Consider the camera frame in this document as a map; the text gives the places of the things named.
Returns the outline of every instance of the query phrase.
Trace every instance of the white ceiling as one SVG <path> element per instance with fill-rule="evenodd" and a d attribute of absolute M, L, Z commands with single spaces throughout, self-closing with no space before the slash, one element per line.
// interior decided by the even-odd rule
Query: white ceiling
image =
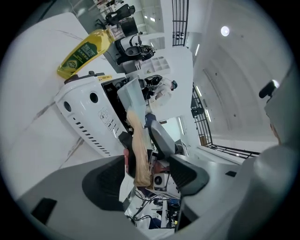
<path fill-rule="evenodd" d="M 212 0 L 200 12 L 206 17 L 199 24 L 194 82 L 208 105 L 212 134 L 273 141 L 267 99 L 258 92 L 271 79 L 281 82 L 290 68 L 293 57 L 284 38 L 252 1 Z M 222 26 L 229 27 L 229 36 L 221 35 Z M 194 40 L 191 51 L 196 45 Z"/>
<path fill-rule="evenodd" d="M 203 32 L 209 4 L 211 4 L 211 0 L 189 0 L 187 24 L 188 32 Z"/>
<path fill-rule="evenodd" d="M 140 0 L 142 12 L 144 16 L 148 16 L 145 20 L 148 34 L 164 32 L 163 15 L 160 5 L 160 0 Z"/>

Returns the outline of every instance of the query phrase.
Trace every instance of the bottle label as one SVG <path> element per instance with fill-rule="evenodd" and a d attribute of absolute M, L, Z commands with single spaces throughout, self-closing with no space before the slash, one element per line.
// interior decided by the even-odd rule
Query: bottle label
<path fill-rule="evenodd" d="M 88 60 L 97 55 L 97 46 L 86 42 L 82 44 L 61 66 L 65 71 L 74 73 L 78 68 Z"/>

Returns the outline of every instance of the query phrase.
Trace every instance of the circular light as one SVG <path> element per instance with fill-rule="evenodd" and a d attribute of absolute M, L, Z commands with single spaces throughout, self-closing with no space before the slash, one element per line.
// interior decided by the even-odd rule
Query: circular light
<path fill-rule="evenodd" d="M 224 37 L 227 37 L 229 35 L 230 31 L 229 31 L 229 28 L 224 26 L 221 28 L 221 34 L 224 36 Z"/>

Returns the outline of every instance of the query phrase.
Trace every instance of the warning label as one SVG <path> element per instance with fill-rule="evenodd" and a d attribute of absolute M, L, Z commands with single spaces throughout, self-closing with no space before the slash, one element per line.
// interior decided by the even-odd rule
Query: warning label
<path fill-rule="evenodd" d="M 111 76 L 111 75 L 104 75 L 104 76 L 99 76 L 98 80 L 105 82 L 105 81 L 111 80 L 112 78 L 113 78 L 113 76 Z"/>
<path fill-rule="evenodd" d="M 106 107 L 103 107 L 101 111 L 98 113 L 99 118 L 103 121 L 103 123 L 106 125 L 106 127 L 112 132 L 112 134 L 117 138 L 120 134 L 120 126 L 116 122 L 115 119 L 113 119 L 112 115 L 109 113 L 108 109 Z"/>

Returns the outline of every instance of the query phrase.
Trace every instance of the white appliance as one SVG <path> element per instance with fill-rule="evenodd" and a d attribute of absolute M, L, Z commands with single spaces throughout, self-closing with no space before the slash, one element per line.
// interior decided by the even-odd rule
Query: white appliance
<path fill-rule="evenodd" d="M 124 131 L 102 83 L 125 78 L 124 74 L 87 76 L 64 85 L 54 100 L 80 137 L 103 157 L 123 154 L 118 136 Z"/>
<path fill-rule="evenodd" d="M 172 176 L 168 172 L 156 173 L 153 175 L 153 189 L 147 190 L 160 197 L 180 199 L 180 192 Z"/>

